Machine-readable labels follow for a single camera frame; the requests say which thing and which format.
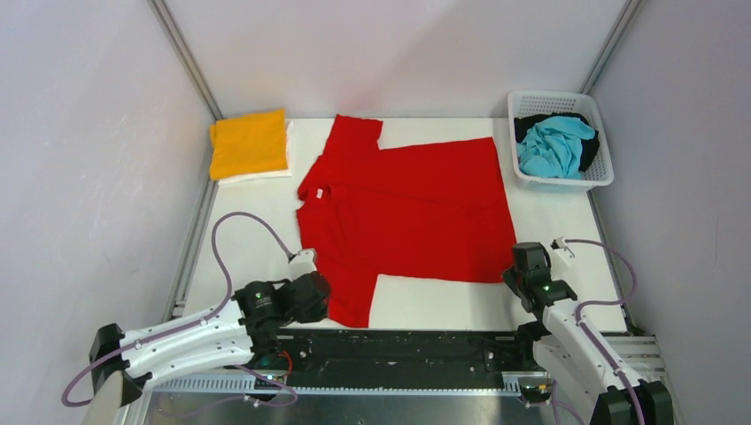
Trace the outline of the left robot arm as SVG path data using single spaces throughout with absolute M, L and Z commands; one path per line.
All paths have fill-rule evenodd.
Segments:
M 331 288 L 313 271 L 289 280 L 255 281 L 224 304 L 151 328 L 97 331 L 89 352 L 92 390 L 120 372 L 126 406 L 167 381 L 217 367 L 268 369 L 281 355 L 279 328 L 328 316 Z

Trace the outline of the red t-shirt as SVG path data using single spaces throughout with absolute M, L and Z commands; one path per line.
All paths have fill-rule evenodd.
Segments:
M 379 275 L 498 283 L 515 229 L 494 140 L 384 149 L 380 120 L 338 115 L 298 187 L 302 245 L 328 280 L 329 317 L 369 324 Z

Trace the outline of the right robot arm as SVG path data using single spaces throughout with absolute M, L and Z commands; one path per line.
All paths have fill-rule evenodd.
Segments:
M 550 247 L 526 242 L 511 249 L 503 281 L 534 317 L 516 330 L 515 360 L 529 370 L 543 368 L 553 381 L 546 403 L 561 408 L 555 391 L 562 389 L 582 423 L 674 423 L 666 384 L 630 366 L 586 317 L 585 308 L 601 301 L 581 301 L 567 282 L 553 278 L 553 258 L 572 260 L 572 243 L 559 238 Z

